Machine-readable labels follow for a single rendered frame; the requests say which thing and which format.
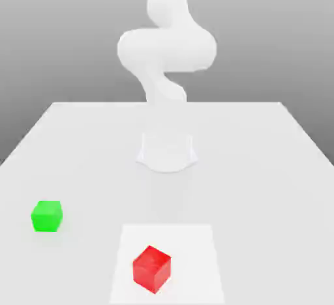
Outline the small red cube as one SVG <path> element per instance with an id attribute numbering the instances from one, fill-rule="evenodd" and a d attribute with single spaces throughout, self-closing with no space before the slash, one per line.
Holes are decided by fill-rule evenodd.
<path id="1" fill-rule="evenodd" d="M 133 262 L 133 280 L 138 285 L 156 294 L 170 278 L 172 271 L 172 258 L 148 246 Z"/>

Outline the small green cube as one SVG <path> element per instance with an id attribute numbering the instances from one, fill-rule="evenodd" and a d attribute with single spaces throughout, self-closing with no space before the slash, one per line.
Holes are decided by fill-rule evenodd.
<path id="1" fill-rule="evenodd" d="M 31 213 L 33 229 L 36 232 L 57 232 L 63 220 L 60 201 L 39 201 Z"/>

